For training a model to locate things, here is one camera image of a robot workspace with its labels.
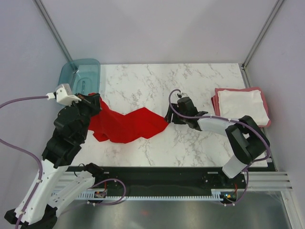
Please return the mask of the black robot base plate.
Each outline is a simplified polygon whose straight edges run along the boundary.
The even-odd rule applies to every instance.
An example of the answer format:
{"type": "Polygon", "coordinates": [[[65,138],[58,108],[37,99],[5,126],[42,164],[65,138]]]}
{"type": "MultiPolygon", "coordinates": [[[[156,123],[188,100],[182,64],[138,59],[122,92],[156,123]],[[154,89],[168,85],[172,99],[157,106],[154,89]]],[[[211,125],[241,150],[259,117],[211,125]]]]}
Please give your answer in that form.
{"type": "Polygon", "coordinates": [[[107,192],[122,194],[209,194],[214,189],[241,191],[246,178],[229,179],[220,167],[103,167],[107,192]]]}

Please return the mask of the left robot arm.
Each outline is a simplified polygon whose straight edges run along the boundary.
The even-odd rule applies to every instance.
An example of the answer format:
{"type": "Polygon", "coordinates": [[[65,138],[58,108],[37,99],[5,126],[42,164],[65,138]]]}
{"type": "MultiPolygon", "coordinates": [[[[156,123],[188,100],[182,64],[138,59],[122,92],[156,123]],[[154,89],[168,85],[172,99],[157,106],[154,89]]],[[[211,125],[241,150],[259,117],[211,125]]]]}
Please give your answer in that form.
{"type": "Polygon", "coordinates": [[[62,211],[77,196],[91,187],[101,187],[105,177],[103,169],[94,163],[83,171],[55,197],[51,194],[59,179],[71,165],[84,144],[90,120],[100,113],[100,94],[75,94],[59,111],[54,121],[54,132],[38,162],[38,173],[25,198],[17,208],[6,212],[4,218],[21,229],[51,229],[62,211]]]}

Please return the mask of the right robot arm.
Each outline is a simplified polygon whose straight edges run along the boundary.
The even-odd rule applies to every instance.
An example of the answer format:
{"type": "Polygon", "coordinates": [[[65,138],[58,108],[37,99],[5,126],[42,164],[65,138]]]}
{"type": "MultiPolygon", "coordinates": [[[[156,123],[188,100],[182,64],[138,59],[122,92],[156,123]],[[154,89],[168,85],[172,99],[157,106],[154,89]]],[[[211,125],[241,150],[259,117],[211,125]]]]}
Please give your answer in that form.
{"type": "Polygon", "coordinates": [[[252,117],[245,115],[239,119],[229,119],[199,112],[189,97],[180,97],[176,103],[169,102],[165,120],[228,138],[233,156],[222,167],[223,173],[218,176],[219,184],[225,188],[233,185],[235,177],[244,172],[260,155],[270,151],[269,140],[252,117]]]}

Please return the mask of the red t shirt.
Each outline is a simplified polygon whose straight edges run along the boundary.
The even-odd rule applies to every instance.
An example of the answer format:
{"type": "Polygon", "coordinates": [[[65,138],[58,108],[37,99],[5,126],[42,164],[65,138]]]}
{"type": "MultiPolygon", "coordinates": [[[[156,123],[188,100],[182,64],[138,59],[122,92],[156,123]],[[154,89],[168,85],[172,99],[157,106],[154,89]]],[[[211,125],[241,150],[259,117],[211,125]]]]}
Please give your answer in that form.
{"type": "Polygon", "coordinates": [[[120,114],[111,110],[100,99],[102,110],[93,116],[89,130],[99,141],[111,141],[113,143],[130,143],[138,138],[149,139],[166,129],[168,123],[165,119],[143,107],[128,114],[120,114]]]}

